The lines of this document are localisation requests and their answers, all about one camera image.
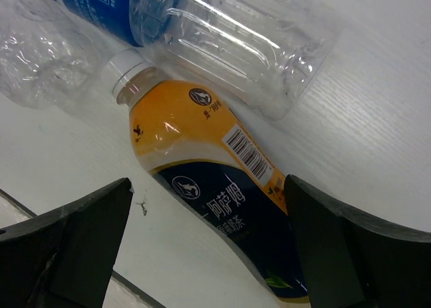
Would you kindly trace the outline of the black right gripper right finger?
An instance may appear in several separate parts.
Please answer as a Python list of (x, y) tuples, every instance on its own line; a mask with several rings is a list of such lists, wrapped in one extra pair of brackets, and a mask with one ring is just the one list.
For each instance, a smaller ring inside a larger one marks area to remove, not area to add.
[(311, 307), (429, 307), (430, 233), (288, 175), (284, 191)]

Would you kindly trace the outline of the orange juice bottle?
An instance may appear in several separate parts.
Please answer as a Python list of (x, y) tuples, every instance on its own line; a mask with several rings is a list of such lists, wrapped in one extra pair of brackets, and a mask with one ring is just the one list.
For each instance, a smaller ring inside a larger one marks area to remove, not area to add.
[(308, 302), (285, 175), (228, 105), (134, 49), (110, 59), (101, 79), (129, 109), (131, 144), (143, 169), (225, 238), (277, 298)]

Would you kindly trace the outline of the blue label water bottle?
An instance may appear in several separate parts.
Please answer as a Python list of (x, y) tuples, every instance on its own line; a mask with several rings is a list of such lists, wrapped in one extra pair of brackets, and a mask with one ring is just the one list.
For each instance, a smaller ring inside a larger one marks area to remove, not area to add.
[(53, 0), (273, 121), (307, 88), (341, 20), (313, 0)]

